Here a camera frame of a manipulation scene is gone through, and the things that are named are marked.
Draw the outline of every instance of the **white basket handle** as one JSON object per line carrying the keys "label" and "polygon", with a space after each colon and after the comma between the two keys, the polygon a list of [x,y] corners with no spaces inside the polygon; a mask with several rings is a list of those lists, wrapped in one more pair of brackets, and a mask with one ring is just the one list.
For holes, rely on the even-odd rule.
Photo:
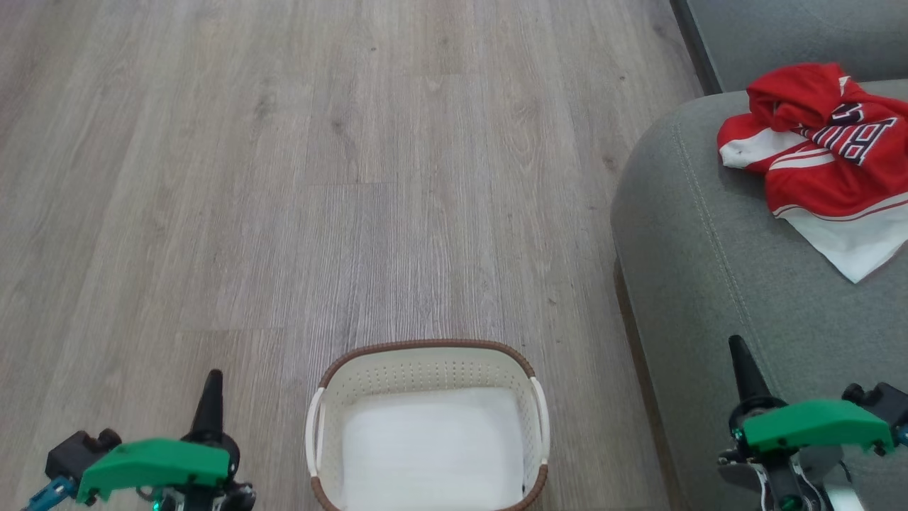
{"label": "white basket handle", "polygon": [[306,414],[306,465],[309,466],[309,474],[312,477],[319,474],[318,462],[315,457],[315,426],[316,415],[321,406],[321,393],[324,391],[324,387],[315,391],[315,396],[312,397],[312,402],[309,404],[309,413]]}
{"label": "white basket handle", "polygon": [[552,432],[551,424],[548,422],[548,403],[546,402],[546,393],[542,391],[542,385],[535,376],[529,381],[533,384],[533,390],[536,391],[536,408],[539,410],[539,431],[542,434],[542,463],[548,464],[548,450],[551,448]]}

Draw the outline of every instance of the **brown basket rim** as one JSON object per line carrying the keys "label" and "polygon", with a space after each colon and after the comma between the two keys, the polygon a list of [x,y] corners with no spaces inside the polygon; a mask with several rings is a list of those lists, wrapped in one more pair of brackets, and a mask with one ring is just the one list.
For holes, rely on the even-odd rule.
{"label": "brown basket rim", "polygon": [[523,371],[527,373],[528,378],[536,376],[536,373],[533,371],[533,366],[529,364],[526,358],[520,354],[516,349],[497,343],[495,341],[483,341],[478,339],[422,339],[422,340],[413,340],[413,341],[401,341],[396,343],[385,343],[375,346],[365,346],[361,348],[354,349],[349,353],[344,354],[340,358],[334,361],[328,370],[325,371],[325,375],[321,377],[319,382],[319,387],[327,388],[328,383],[331,382],[331,379],[334,377],[334,374],[338,372],[339,369],[344,364],[347,364],[354,358],[365,355],[374,355],[376,353],[382,353],[386,351],[400,351],[405,349],[415,349],[423,347],[466,347],[466,348],[479,348],[479,349],[491,349],[499,351],[507,356],[513,358]]}
{"label": "brown basket rim", "polygon": [[[533,487],[530,488],[526,496],[523,497],[520,502],[517,502],[514,506],[505,507],[503,509],[498,509],[496,511],[524,511],[527,509],[533,501],[535,501],[539,494],[542,493],[542,487],[546,485],[546,479],[548,479],[548,464],[542,464],[539,466],[539,471],[536,475],[536,483],[533,484]],[[312,491],[315,493],[315,498],[319,501],[322,507],[325,508],[325,511],[343,511],[339,507],[335,506],[331,500],[328,498],[328,495],[325,494],[325,490],[321,487],[321,480],[318,476],[315,476],[311,479]]]}

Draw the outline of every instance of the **red jersey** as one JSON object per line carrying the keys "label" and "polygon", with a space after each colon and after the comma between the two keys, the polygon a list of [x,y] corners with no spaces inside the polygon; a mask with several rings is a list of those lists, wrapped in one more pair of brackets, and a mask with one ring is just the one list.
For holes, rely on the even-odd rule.
{"label": "red jersey", "polygon": [[766,202],[858,282],[908,239],[908,103],[867,94],[835,64],[778,69],[725,121],[726,166],[765,177]]}

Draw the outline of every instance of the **blue cable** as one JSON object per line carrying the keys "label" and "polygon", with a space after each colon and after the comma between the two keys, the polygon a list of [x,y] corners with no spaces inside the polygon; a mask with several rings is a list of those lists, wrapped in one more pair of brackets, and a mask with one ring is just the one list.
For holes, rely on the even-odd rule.
{"label": "blue cable", "polygon": [[28,499],[28,506],[23,507],[22,511],[50,511],[71,496],[75,496],[73,482],[65,477],[57,477]]}

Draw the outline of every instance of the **gray sofa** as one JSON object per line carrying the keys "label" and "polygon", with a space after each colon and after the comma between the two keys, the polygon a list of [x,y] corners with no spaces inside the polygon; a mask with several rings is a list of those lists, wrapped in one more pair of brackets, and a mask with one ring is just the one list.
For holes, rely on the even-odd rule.
{"label": "gray sofa", "polygon": [[[904,0],[687,0],[676,14],[705,86],[741,89],[799,61],[840,62],[861,80],[908,77]],[[784,40],[755,45],[765,39],[754,31]],[[905,79],[864,88],[908,101]],[[746,111],[746,94],[729,92],[657,122],[628,161],[612,206],[671,462],[695,511],[758,508],[754,494],[716,472],[737,403],[730,335],[747,340],[771,390],[789,402],[838,398],[852,382],[908,389],[908,250],[854,285],[773,219],[762,179],[718,161],[719,126]],[[905,453],[852,452],[847,462],[867,509],[908,509]]]}

